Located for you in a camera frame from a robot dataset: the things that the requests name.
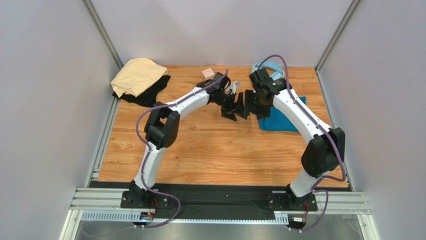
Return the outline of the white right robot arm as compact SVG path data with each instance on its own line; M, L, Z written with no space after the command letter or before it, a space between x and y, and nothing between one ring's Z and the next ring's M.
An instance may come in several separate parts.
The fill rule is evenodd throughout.
M315 187L329 172L343 163L345 133L331 128L320 120L299 98L284 78L265 77L252 81L253 90L247 90L246 112L265 117L271 107L283 113L296 127L307 146L301 157L302 170L285 189L284 204L289 209L304 205Z

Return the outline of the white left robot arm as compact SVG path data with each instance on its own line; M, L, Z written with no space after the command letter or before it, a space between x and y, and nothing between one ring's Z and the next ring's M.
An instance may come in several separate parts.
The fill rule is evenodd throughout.
M212 79L204 80L182 97L154 106L142 113L136 121L136 134L141 119L148 115L144 127L145 137L140 140L145 144L145 151L140 169L124 191L120 206L123 209L153 208L160 194L153 189L160 163L166 150L177 140L180 121L188 114L215 103L221 107L223 118L236 121L244 116L243 93L238 93L241 86L238 81L231 81L227 73L217 72Z

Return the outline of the blue t shirt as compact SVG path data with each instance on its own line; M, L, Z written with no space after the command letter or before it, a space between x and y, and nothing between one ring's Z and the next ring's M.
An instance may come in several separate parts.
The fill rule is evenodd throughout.
M263 131L298 132L288 117L273 105L270 106L269 117L259 119L258 125Z

